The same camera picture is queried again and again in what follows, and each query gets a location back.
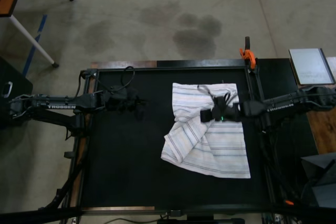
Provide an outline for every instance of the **orange clamp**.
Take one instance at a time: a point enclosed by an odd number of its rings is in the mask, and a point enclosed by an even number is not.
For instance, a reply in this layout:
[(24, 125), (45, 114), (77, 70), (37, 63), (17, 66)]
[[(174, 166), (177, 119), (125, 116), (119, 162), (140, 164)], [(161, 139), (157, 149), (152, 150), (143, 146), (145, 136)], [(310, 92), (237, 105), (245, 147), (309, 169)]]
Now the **orange clamp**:
[(255, 69), (256, 67), (256, 58), (254, 57), (254, 53), (250, 50), (250, 37), (245, 37), (245, 50), (240, 48), (240, 55), (244, 60), (250, 60), (251, 69)]

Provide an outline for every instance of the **blue stripe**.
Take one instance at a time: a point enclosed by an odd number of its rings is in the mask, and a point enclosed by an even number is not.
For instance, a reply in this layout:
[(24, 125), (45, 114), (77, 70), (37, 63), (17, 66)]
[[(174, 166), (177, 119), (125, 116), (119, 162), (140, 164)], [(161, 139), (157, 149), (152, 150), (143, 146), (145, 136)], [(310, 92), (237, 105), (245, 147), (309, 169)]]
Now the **blue stripe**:
[[(41, 34), (37, 35), (35, 40), (38, 42), (40, 40), (40, 37), (41, 37)], [(29, 69), (29, 66), (32, 62), (32, 59), (33, 59), (33, 56), (34, 56), (34, 53), (35, 53), (35, 49), (36, 47), (35, 46), (32, 46), (32, 48), (30, 49), (29, 51), (29, 54), (28, 54), (28, 58), (26, 60), (26, 64), (25, 64), (25, 67), (23, 68), (23, 72), (22, 72), (22, 75), (25, 77), (28, 73), (28, 69)]]
[[(44, 25), (45, 25), (45, 23), (46, 23), (47, 17), (48, 17), (48, 15), (43, 15), (43, 17), (42, 17), (41, 23), (40, 23), (40, 25), (39, 25), (39, 27), (38, 27), (38, 30), (37, 30), (37, 32), (38, 32), (39, 34), (38, 34), (38, 35), (36, 36), (36, 38), (35, 38), (35, 40), (36, 40), (37, 42), (40, 40), (41, 32), (42, 32), (42, 30), (43, 30), (43, 28), (44, 28)], [(34, 57), (35, 49), (36, 49), (35, 46), (32, 45), (32, 47), (31, 47), (31, 49), (30, 49), (30, 51), (29, 51), (29, 54), (28, 54), (28, 58), (27, 58), (27, 60), (26, 60), (25, 67), (23, 68), (23, 71), (22, 71), (22, 75), (23, 75), (24, 77), (25, 77), (25, 76), (27, 75), (27, 73), (28, 73), (30, 64), (31, 64), (31, 62), (32, 62), (32, 60), (33, 60), (33, 57)]]
[(39, 33), (42, 32), (43, 27), (46, 23), (47, 17), (48, 17), (48, 15), (43, 15), (40, 26), (38, 27), (38, 30), (37, 30)]

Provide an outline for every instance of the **striped towel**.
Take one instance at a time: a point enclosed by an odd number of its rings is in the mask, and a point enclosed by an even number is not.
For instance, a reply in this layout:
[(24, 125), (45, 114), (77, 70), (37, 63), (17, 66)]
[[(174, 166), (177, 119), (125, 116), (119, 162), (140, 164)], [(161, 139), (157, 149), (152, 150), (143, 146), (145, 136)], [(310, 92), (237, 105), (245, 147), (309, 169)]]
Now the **striped towel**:
[[(215, 97), (237, 93), (235, 84), (206, 85)], [(250, 178), (243, 125), (236, 122), (202, 123), (199, 112), (214, 106), (200, 86), (173, 83), (175, 124), (166, 135), (161, 159), (178, 167), (219, 178)]]

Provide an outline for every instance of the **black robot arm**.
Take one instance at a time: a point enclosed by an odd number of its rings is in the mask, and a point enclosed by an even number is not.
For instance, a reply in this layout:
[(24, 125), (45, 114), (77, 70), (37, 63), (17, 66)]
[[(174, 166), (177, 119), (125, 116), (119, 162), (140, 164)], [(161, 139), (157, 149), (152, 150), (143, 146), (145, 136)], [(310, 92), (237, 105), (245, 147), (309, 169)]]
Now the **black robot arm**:
[[(101, 90), (77, 97), (56, 95), (21, 95), (10, 101), (8, 117), (10, 120), (22, 123), (33, 119), (60, 126), (65, 126), (71, 136), (85, 133), (85, 114), (107, 111), (135, 111), (140, 118), (139, 105), (143, 103), (137, 96), (137, 91), (123, 86), (112, 86), (116, 92)], [(63, 115), (54, 110), (74, 110), (73, 116)]]
[(282, 120), (308, 111), (329, 111), (336, 106), (336, 91), (312, 86), (263, 101), (234, 103), (233, 106), (228, 106), (222, 100), (221, 97), (215, 98), (215, 106), (211, 110), (201, 111), (202, 122), (212, 119), (240, 122), (244, 118), (262, 118), (278, 112), (281, 112), (278, 120)]

